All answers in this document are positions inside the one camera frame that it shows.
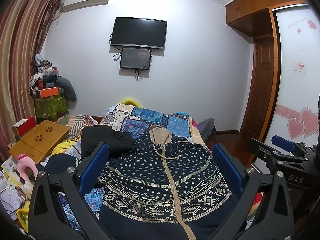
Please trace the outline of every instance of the white wall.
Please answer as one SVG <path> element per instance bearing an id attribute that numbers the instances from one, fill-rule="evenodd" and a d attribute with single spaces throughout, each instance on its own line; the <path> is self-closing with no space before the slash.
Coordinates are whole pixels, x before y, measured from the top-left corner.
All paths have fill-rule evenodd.
<path id="1" fill-rule="evenodd" d="M 168 21 L 165 50 L 153 50 L 150 71 L 136 82 L 120 70 L 109 45 L 116 17 Z M 77 94 L 71 114 L 101 116 L 124 98 L 160 112 L 213 117 L 217 130 L 236 130 L 243 109 L 250 45 L 226 25 L 225 7 L 211 0 L 110 0 L 64 13 L 52 23 L 43 56 Z"/>
<path id="2" fill-rule="evenodd" d="M 253 70 L 253 37 L 250 37 L 248 41 L 250 42 L 249 69 L 248 69 L 248 77 L 247 77 L 247 87 L 245 90 L 242 111 L 241 111 L 241 115 L 238 123 L 238 129 L 237 129 L 238 131 L 240 131 L 241 129 L 242 122 L 244 119 L 244 114 L 245 114 L 245 111 L 247 110 L 247 104 L 248 104 L 249 93 L 251 88 L 251 79 L 252 79 L 252 70 Z"/>

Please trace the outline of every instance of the small monitor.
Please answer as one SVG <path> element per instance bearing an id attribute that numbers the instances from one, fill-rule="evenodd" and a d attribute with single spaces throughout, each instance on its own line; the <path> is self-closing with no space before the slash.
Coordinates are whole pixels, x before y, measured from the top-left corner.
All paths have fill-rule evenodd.
<path id="1" fill-rule="evenodd" d="M 122 48 L 120 68 L 149 70 L 151 49 Z"/>

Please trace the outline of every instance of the striped curtain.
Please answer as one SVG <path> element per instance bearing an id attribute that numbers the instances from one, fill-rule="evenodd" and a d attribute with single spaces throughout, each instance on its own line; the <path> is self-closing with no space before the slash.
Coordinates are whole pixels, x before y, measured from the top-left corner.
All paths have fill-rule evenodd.
<path id="1" fill-rule="evenodd" d="M 13 0 L 0 21 L 0 159 L 14 141 L 11 126 L 35 117 L 29 93 L 32 59 L 40 52 L 61 0 Z"/>

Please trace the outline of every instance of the television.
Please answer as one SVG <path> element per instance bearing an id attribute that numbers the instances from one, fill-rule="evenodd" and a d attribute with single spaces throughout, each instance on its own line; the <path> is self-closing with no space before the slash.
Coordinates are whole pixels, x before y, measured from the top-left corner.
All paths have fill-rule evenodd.
<path id="1" fill-rule="evenodd" d="M 164 49 L 166 33 L 166 21 L 117 17 L 111 45 Z"/>
<path id="2" fill-rule="evenodd" d="M 149 70 L 151 49 L 122 48 L 120 68 Z"/>

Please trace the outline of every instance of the wooden floor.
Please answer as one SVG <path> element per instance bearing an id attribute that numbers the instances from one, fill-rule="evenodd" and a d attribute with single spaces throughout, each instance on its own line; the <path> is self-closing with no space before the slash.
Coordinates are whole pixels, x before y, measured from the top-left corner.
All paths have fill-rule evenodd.
<path id="1" fill-rule="evenodd" d="M 246 143 L 237 134 L 217 134 L 216 142 L 220 142 L 234 157 L 237 157 L 239 161 L 246 166 L 251 153 L 247 151 Z M 214 145 L 214 139 L 209 138 L 206 145 L 211 150 Z"/>

